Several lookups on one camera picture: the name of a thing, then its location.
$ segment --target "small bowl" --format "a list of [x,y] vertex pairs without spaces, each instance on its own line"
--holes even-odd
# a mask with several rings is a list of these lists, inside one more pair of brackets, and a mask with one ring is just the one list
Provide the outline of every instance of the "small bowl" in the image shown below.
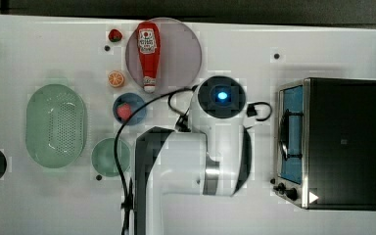
[[[118,167],[115,161],[115,138],[104,139],[97,143],[91,154],[91,163],[96,171],[106,177],[118,176]],[[130,148],[129,145],[119,138],[117,142],[117,157],[123,172],[129,170]]]
[[[134,93],[125,93],[117,97],[117,99],[115,100],[115,103],[113,104],[113,115],[115,116],[116,120],[120,123],[124,123],[124,120],[122,120],[118,116],[117,109],[118,109],[118,106],[120,106],[123,103],[129,104],[130,110],[132,112],[135,112],[141,106],[145,105],[145,101],[140,96]],[[146,116],[146,108],[143,108],[127,124],[128,125],[139,124],[145,118],[145,116]]]

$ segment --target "white table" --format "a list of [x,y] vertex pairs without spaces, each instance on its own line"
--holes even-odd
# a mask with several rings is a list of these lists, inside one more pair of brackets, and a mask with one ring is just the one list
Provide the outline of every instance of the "white table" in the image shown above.
[[[0,16],[0,149],[9,160],[0,180],[0,234],[119,234],[120,181],[95,180],[90,157],[95,144],[119,128],[111,111],[115,97],[132,91],[150,99],[134,84],[118,90],[107,84],[109,71],[126,71],[126,40],[137,24]],[[198,78],[238,78],[251,102],[276,106],[278,85],[309,76],[376,79],[376,30],[188,25],[203,48]],[[124,34],[118,46],[107,42],[113,27]],[[106,44],[110,52],[104,51]],[[30,95],[58,82],[54,77],[65,77],[81,95],[89,123],[82,155],[65,168],[49,170],[27,153],[25,111]],[[234,198],[165,196],[164,234],[376,234],[376,211],[304,211],[273,194],[268,181],[274,174],[275,119],[252,131],[254,164],[247,188]],[[175,121],[166,102],[159,102],[142,124],[127,127],[123,138],[133,144],[150,127],[173,127]]]

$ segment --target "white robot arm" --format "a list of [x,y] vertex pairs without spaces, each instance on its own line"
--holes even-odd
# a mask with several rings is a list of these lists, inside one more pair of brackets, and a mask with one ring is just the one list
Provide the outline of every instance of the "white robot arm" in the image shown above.
[[211,77],[194,92],[191,132],[154,127],[137,139],[133,234],[164,234],[164,194],[233,196],[241,188],[252,160],[246,102],[234,79]]

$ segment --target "dark floor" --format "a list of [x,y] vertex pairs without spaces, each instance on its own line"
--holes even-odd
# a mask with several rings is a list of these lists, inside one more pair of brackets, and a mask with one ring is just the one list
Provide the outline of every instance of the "dark floor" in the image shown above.
[[376,0],[0,0],[0,14],[376,28]]

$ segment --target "small red object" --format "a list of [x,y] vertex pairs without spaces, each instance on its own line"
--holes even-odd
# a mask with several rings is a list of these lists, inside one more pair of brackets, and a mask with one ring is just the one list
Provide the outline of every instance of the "small red object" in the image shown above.
[[124,121],[127,121],[132,115],[132,111],[130,110],[130,105],[127,103],[123,103],[119,105],[116,109],[116,113],[118,117]]
[[109,33],[109,40],[111,42],[119,42],[123,38],[123,35],[121,35],[121,32],[119,32],[117,29],[112,29]]
[[158,63],[161,55],[160,31],[156,24],[142,22],[137,29],[139,60],[143,70],[143,85],[146,92],[155,91]]

